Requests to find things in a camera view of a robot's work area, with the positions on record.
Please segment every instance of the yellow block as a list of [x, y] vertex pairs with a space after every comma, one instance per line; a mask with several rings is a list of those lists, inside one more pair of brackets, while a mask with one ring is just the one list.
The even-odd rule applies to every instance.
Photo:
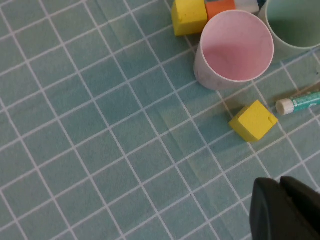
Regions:
[[175, 0], [171, 17], [176, 36], [201, 33], [208, 22], [204, 0]]
[[256, 100], [251, 106], [243, 108], [229, 125], [245, 141], [255, 142], [269, 132], [277, 122], [278, 119]]

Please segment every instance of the toothpaste tube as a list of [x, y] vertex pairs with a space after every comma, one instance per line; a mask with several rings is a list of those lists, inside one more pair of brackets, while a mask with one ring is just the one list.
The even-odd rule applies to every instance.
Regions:
[[279, 100], [275, 108], [279, 114], [287, 115], [316, 105], [320, 105], [320, 92]]

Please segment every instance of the cup rim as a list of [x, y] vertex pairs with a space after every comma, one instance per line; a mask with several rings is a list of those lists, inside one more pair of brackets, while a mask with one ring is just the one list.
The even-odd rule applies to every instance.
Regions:
[[265, 3], [265, 19], [266, 19], [266, 24], [270, 30], [270, 32], [272, 32], [272, 35], [277, 39], [279, 40], [282, 44], [286, 45], [287, 47], [291, 47], [291, 48], [294, 48], [294, 49], [298, 49], [298, 50], [310, 50], [310, 49], [313, 49], [313, 48], [316, 48], [316, 47], [319, 47], [320, 46], [320, 42], [316, 45], [313, 45], [313, 46], [294, 46], [294, 45], [291, 45], [285, 41], [283, 41], [280, 37], [278, 37], [278, 35], [274, 32], [274, 30], [272, 29], [272, 27], [270, 26], [270, 23], [269, 23], [269, 20], [268, 20], [268, 9], [269, 9], [269, 4], [271, 3], [272, 0], [268, 0], [266, 1]]
[[[247, 15], [252, 16], [253, 18], [255, 18], [256, 20], [258, 20], [258, 21], [264, 26], [264, 28], [266, 29], [266, 31], [267, 31], [268, 34], [269, 34], [269, 38], [271, 39], [272, 55], [271, 55], [269, 64], [267, 65], [267, 67], [265, 68], [265, 70], [262, 71], [259, 75], [255, 76], [255, 77], [252, 77], [252, 78], [249, 78], [249, 79], [247, 79], [247, 80], [232, 80], [232, 79], [229, 79], [229, 78], [226, 78], [226, 77], [220, 75], [220, 74], [217, 73], [215, 70], [213, 70], [213, 68], [209, 65], [209, 63], [208, 63], [208, 61], [207, 61], [207, 59], [206, 59], [206, 57], [205, 57], [204, 51], [203, 51], [203, 44], [202, 44], [202, 43], [203, 43], [204, 38], [202, 37], [202, 34], [205, 32], [206, 28], [208, 28], [209, 23], [210, 23], [211, 21], [213, 21], [217, 16], [223, 15], [223, 14], [228, 14], [228, 13], [230, 13], [230, 12], [244, 13], [244, 14], [247, 14]], [[274, 40], [273, 40], [273, 38], [272, 38], [272, 34], [271, 34], [270, 30], [268, 29], [268, 27], [266, 26], [266, 24], [265, 24], [260, 18], [258, 18], [257, 16], [255, 16], [255, 15], [253, 15], [253, 14], [247, 12], [247, 11], [243, 11], [243, 10], [227, 10], [227, 11], [220, 12], [219, 14], [215, 15], [213, 18], [211, 18], [211, 19], [207, 22], [207, 24], [205, 25], [205, 27], [204, 27], [204, 29], [203, 29], [203, 31], [202, 31], [202, 34], [201, 34], [201, 38], [200, 38], [200, 45], [199, 45], [199, 47], [200, 47], [201, 56], [202, 56], [205, 64], [206, 64], [206, 65], [210, 68], [210, 70], [213, 71], [217, 76], [219, 76], [220, 78], [222, 78], [222, 79], [224, 79], [224, 80], [226, 80], [226, 81], [229, 81], [229, 82], [232, 82], [232, 83], [246, 83], [246, 82], [253, 81], [253, 80], [261, 77], [261, 76], [268, 70], [268, 68], [270, 67], [270, 65], [271, 65], [271, 63], [272, 63], [272, 61], [273, 61], [274, 54], [275, 54], [275, 45], [274, 45]]]

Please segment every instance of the white tube cap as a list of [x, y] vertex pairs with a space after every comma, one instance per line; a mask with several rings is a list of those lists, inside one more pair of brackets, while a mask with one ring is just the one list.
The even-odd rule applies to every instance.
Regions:
[[294, 112], [295, 106], [289, 98], [286, 98], [277, 101], [275, 104], [275, 108], [280, 115], [287, 115]]
[[257, 0], [234, 0], [235, 9], [258, 14], [260, 9]]

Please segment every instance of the pink cup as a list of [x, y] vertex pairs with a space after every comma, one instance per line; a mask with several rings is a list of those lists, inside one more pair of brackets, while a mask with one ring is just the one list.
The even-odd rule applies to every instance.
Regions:
[[196, 79], [206, 88], [236, 88], [261, 76], [274, 56], [267, 26], [256, 16], [229, 10], [205, 26], [194, 62]]

